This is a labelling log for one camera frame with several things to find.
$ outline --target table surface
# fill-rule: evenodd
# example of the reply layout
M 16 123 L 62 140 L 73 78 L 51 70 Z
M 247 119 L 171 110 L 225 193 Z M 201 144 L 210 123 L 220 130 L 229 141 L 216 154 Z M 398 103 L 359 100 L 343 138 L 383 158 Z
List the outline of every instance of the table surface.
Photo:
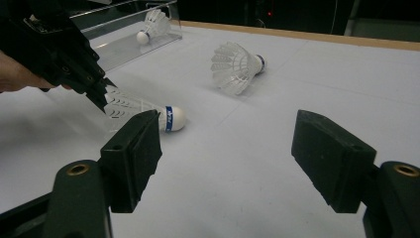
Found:
M 419 45 L 184 22 L 182 34 L 107 73 L 187 115 L 181 131 L 161 134 L 163 156 L 136 211 L 111 215 L 114 237 L 365 237 L 365 207 L 336 214 L 290 155 L 296 113 L 346 128 L 377 149 L 377 166 L 419 167 Z M 211 79 L 226 42 L 268 61 L 240 96 Z M 110 138 L 106 117 L 73 91 L 0 98 L 0 212 L 51 191 L 61 167 L 98 160 Z

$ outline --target clear plastic container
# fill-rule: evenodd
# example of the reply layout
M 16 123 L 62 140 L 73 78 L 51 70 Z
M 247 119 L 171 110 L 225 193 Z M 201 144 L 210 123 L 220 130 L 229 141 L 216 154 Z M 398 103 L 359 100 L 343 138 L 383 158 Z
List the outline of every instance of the clear plastic container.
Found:
M 108 71 L 182 38 L 176 2 L 128 1 L 74 15 L 71 20 L 100 56 L 98 64 Z M 170 30 L 141 45 L 137 41 L 137 34 L 146 28 L 148 12 L 155 9 L 165 13 L 170 22 Z

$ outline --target shuttlecock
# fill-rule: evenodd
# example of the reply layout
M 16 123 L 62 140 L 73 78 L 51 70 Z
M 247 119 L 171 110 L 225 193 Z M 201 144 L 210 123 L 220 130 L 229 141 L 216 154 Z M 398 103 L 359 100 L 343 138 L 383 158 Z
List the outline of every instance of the shuttlecock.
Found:
M 111 119 L 119 119 L 119 123 L 113 124 L 114 130 L 121 128 L 134 115 L 149 110 L 160 112 L 158 127 L 161 131 L 178 131 L 185 125 L 185 113 L 179 107 L 160 107 L 142 98 L 123 93 L 119 88 L 110 85 L 106 90 L 105 98 L 108 104 L 104 107 L 105 113 Z
M 146 14 L 146 28 L 137 33 L 137 41 L 141 45 L 147 44 L 152 38 L 162 36 L 170 30 L 170 22 L 165 13 L 155 9 Z
M 241 94 L 266 67 L 263 57 L 251 55 L 236 43 L 221 45 L 214 53 L 211 58 L 213 79 L 228 94 Z

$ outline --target blue band on shuttlecock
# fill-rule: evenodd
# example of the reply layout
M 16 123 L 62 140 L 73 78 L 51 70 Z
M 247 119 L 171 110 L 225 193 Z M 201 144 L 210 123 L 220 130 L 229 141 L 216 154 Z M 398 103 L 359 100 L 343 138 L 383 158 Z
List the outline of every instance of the blue band on shuttlecock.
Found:
M 172 130 L 172 123 L 173 123 L 172 107 L 166 106 L 166 128 L 164 129 L 165 132 L 170 132 Z
M 262 60 L 262 69 L 260 71 L 263 71 L 265 68 L 265 61 L 263 60 L 263 57 L 260 55 L 256 55 L 256 57 L 260 58 L 260 60 Z

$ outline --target screw hole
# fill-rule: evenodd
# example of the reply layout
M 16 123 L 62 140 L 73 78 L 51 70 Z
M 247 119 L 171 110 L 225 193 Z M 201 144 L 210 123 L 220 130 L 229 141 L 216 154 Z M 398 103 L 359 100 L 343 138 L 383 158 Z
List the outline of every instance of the screw hole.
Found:
M 84 164 L 80 164 L 80 165 L 76 165 L 76 166 L 73 166 L 70 169 L 68 169 L 67 174 L 69 176 L 78 176 L 78 175 L 82 175 L 82 174 L 86 173 L 87 171 L 89 171 L 89 166 L 84 165 Z
M 396 165 L 394 166 L 394 169 L 400 174 L 408 176 L 408 177 L 416 178 L 420 176 L 420 172 L 418 172 L 416 169 L 409 166 Z

